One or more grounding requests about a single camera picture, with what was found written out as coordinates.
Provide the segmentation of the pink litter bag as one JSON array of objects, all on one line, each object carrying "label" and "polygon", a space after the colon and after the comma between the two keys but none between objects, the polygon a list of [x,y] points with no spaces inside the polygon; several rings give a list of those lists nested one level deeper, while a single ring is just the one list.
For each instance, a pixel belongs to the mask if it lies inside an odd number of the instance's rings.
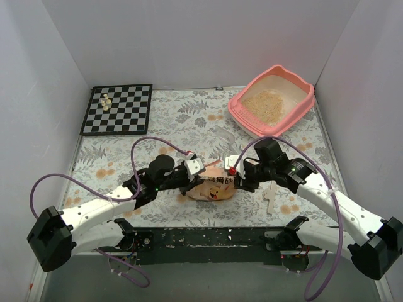
[{"label": "pink litter bag", "polygon": [[223,162],[205,164],[205,172],[200,174],[203,183],[189,190],[186,195],[197,201],[223,201],[235,195],[234,178],[228,176],[224,170]]}]

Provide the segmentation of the beige bag clip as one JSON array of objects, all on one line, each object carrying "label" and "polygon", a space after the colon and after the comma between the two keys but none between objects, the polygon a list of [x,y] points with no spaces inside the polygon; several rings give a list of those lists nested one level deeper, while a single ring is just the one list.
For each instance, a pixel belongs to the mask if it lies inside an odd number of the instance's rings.
[{"label": "beige bag clip", "polygon": [[270,182],[268,187],[264,190],[263,197],[267,200],[267,214],[272,215],[274,213],[275,196],[276,196],[276,183]]}]

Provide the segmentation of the clear plastic scoop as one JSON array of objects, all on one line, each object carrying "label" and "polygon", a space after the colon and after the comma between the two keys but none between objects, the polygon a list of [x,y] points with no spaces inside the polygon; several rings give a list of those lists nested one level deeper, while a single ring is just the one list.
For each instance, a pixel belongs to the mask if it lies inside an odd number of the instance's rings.
[{"label": "clear plastic scoop", "polygon": [[215,126],[216,136],[223,141],[223,156],[240,155],[242,150],[236,145],[235,136],[220,126]]}]

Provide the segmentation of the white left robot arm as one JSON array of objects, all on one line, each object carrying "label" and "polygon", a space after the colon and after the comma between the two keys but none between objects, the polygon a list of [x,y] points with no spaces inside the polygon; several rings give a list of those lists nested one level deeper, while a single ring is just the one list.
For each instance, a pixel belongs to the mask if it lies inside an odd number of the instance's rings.
[{"label": "white left robot arm", "polygon": [[114,217],[155,200],[161,191],[179,189],[186,194],[201,184],[205,166],[201,158],[188,154],[180,165],[168,155],[157,156],[122,185],[82,205],[57,210],[44,209],[29,232],[27,241],[41,268],[51,272],[73,255],[98,247],[116,247],[126,252],[134,237]]}]

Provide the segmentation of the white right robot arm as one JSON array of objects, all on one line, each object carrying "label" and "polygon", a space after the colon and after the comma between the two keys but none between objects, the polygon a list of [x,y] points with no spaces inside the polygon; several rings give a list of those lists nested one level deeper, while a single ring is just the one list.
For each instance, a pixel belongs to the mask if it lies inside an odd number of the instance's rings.
[{"label": "white right robot arm", "polygon": [[274,137],[251,142],[257,158],[242,155],[225,159],[225,170],[234,176],[234,186],[255,192],[263,182],[280,187],[314,204],[338,224],[337,229],[320,226],[299,216],[286,225],[275,242],[299,250],[314,246],[350,259],[366,277],[381,279],[402,256],[402,222],[367,211],[333,188],[326,175],[306,155],[289,159]]}]

